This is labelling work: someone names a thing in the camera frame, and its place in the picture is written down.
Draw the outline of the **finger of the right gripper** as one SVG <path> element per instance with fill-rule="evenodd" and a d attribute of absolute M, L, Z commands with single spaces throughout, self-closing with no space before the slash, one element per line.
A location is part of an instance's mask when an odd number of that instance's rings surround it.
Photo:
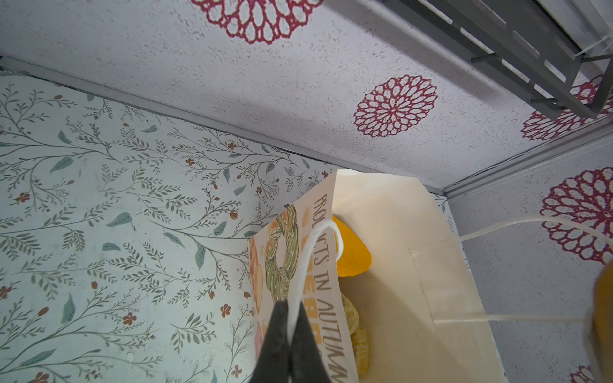
<path fill-rule="evenodd" d="M 595 382 L 605 382 L 602 371 L 600 343 L 595 330 L 593 310 L 588 309 L 583 322 L 583 343 Z"/>

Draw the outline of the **round orange bun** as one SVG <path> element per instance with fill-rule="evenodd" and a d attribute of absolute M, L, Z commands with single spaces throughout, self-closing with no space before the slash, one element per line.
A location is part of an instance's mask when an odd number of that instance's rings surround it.
<path fill-rule="evenodd" d="M 359 376 L 365 375 L 370 368 L 370 345 L 367 331 L 362 324 L 358 325 L 351 335 L 356 370 Z"/>

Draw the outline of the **cream paper bread bag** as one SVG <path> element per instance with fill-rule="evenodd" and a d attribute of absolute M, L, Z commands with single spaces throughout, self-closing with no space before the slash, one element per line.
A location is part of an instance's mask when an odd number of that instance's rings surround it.
<path fill-rule="evenodd" d="M 336 216 L 367 246 L 370 269 L 338 277 L 343 255 Z M 287 340 L 300 304 L 331 382 L 502 382 L 487 314 L 461 238 L 422 183 L 340 170 L 317 184 L 249 241 L 256 363 L 278 301 L 287 301 Z M 359 313 L 370 368 L 356 370 L 341 294 Z"/>

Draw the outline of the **small bread roll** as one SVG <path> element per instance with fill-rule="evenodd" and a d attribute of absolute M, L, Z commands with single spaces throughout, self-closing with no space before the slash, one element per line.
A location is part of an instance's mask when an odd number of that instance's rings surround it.
<path fill-rule="evenodd" d="M 360 319 L 359 313 L 357 312 L 354 304 L 349 300 L 346 295 L 341 294 L 343 301 L 343 309 L 346 315 L 346 321 L 349 329 L 350 335 L 353 335 L 359 327 Z"/>

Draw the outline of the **striped bread roll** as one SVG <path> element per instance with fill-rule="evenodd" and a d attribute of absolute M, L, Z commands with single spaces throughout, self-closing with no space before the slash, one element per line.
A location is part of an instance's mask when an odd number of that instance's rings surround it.
<path fill-rule="evenodd" d="M 362 240 L 336 216 L 333 217 L 343 240 L 343 255 L 337 262 L 340 278 L 355 277 L 367 272 L 372 264 L 372 255 Z"/>

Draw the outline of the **croissant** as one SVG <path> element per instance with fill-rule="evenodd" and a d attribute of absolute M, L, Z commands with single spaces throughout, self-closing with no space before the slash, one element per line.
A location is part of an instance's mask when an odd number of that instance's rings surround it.
<path fill-rule="evenodd" d="M 593 325 L 603 382 L 612 382 L 612 262 L 595 281 Z"/>

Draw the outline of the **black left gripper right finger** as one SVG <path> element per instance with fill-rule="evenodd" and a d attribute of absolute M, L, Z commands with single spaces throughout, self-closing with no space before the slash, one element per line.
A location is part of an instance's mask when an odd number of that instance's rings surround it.
<path fill-rule="evenodd" d="M 291 341 L 290 377 L 293 383 L 331 383 L 303 303 Z"/>

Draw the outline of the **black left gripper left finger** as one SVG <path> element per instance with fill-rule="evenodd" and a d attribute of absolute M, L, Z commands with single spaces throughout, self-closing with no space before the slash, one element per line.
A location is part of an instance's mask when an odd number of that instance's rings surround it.
<path fill-rule="evenodd" d="M 287 301 L 278 301 L 250 383 L 288 383 L 290 346 L 287 340 Z"/>

